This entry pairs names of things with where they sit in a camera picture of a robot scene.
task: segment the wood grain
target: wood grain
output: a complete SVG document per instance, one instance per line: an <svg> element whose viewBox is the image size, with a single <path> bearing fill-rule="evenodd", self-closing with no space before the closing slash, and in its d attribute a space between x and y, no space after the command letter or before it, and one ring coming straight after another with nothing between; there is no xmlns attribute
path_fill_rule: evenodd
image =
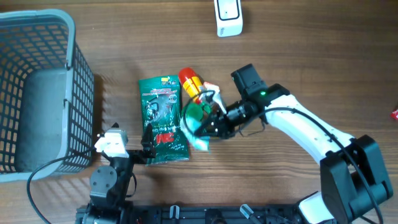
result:
<svg viewBox="0 0 398 224"><path fill-rule="evenodd" d="M189 66L220 85L232 103L239 94L229 74L253 63L268 84L281 83L334 127L376 139L396 186L398 124L389 113L398 103L397 6L389 1L248 1L243 4L243 33L225 39L216 36L211 1L1 10L56 7L74 18L77 42L96 74L95 131L118 122L127 130L129 149L141 148L139 79L176 74ZM254 124L249 131L258 128ZM91 172L105 163L97 156L93 167L80 174L34 182L38 207L51 222L73 223L75 209L89 200ZM133 200L141 205L294 203L320 190L316 163L271 127L250 138L212 144L211 154L192 152L188 162L134 170L139 184ZM397 223L398 198L383 203L381 210L386 223ZM376 218L373 212L368 217ZM25 182L0 185L0 220L41 223L28 202Z"/></svg>

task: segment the green object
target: green object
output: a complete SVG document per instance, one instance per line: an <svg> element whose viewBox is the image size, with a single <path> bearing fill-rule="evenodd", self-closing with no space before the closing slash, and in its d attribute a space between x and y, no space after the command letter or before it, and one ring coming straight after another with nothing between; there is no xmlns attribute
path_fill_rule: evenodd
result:
<svg viewBox="0 0 398 224"><path fill-rule="evenodd" d="M177 75L139 80L142 126L152 124L156 158L147 164L189 159L187 139L179 128L181 86Z"/></svg>
<svg viewBox="0 0 398 224"><path fill-rule="evenodd" d="M203 111L206 110L211 110L211 107L207 107L208 105L205 103L202 103L201 105L198 105L196 103L190 103L186 107L182 109L184 112L185 109L187 109L187 113L185 115L185 120L187 122L187 126L191 131L197 130L200 125L201 125L201 120L203 119ZM180 121L180 127L181 130L183 131L185 137L187 137L189 143L196 149L200 151L209 151L209 137L203 137L203 138L196 138L193 136L185 126L183 122L183 118Z"/></svg>

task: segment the orange bottle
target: orange bottle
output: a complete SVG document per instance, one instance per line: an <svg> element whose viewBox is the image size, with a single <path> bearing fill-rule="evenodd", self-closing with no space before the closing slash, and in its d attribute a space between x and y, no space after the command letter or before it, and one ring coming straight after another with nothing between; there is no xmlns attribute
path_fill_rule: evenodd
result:
<svg viewBox="0 0 398 224"><path fill-rule="evenodd" d="M192 68L183 68L178 74L178 79L184 90L188 93L189 97L194 97L204 90L203 85L198 75L193 71ZM200 104L201 100L197 97L193 99L195 103Z"/></svg>

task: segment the wire mesh basket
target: wire mesh basket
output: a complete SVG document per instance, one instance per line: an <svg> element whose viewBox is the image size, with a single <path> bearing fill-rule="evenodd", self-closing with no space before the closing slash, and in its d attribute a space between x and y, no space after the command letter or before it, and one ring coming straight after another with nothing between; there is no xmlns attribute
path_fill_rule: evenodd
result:
<svg viewBox="0 0 398 224"><path fill-rule="evenodd" d="M64 11L0 13L0 182L26 180L38 166L92 147L94 76ZM72 174L91 153L34 176Z"/></svg>

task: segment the packaged food bag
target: packaged food bag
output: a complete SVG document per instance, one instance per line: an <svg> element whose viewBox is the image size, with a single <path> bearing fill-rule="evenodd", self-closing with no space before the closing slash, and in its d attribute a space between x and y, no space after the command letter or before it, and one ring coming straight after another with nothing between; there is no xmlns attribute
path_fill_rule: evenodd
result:
<svg viewBox="0 0 398 224"><path fill-rule="evenodd" d="M152 124L156 158L149 164L189 159L187 139L180 130L181 86L177 75L139 80L142 128Z"/></svg>

